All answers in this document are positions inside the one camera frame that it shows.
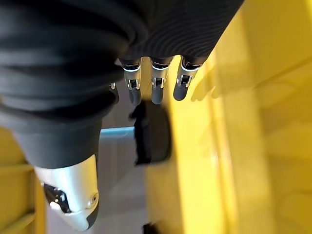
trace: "floor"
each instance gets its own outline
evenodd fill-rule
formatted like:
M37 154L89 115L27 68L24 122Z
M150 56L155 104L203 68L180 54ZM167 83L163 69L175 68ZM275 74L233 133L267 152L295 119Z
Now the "floor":
M133 126L132 110L124 81L117 84L120 101L103 119L103 128ZM87 234L140 234L148 222L145 205L144 170L134 167L136 158L132 133L101 136L98 157L100 208ZM78 234L47 207L48 234Z

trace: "yellow wall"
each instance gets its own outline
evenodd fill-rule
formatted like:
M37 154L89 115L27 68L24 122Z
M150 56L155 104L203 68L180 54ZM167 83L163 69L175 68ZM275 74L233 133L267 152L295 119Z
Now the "yellow wall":
M42 189L8 130L0 128L0 234L45 233Z
M178 60L173 157L146 170L160 233L312 233L312 1L245 0L182 102Z

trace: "yellow bin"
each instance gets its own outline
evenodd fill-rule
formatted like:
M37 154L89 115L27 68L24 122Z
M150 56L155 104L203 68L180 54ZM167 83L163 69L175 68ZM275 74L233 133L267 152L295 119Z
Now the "yellow bin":
M181 102L179 59L173 155L146 169L150 221L161 234L311 234L312 1L245 0Z

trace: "metal joint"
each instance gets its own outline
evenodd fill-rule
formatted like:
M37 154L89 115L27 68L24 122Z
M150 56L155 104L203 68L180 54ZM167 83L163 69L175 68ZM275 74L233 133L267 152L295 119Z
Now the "metal joint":
M176 78L177 85L181 86L182 84L185 84L185 87L188 88L199 69L199 65L195 65L194 69L187 69L183 66L183 60L181 60Z
M169 65L165 67L157 68L152 65L152 85L153 87L160 86L161 88L164 87L166 82L167 74L169 70Z
M125 71L125 80L129 90L133 88L140 89L141 86L141 66L134 70L123 68Z

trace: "robotic hand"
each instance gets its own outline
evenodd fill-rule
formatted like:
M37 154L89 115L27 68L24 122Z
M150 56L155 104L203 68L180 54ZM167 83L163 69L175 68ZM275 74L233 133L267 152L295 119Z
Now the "robotic hand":
M181 55L174 98L184 99L242 2L1 1L0 125L35 167L51 209L74 229L89 229L98 214L99 132L119 100L115 82L125 74L138 105L148 56L160 104L172 57Z

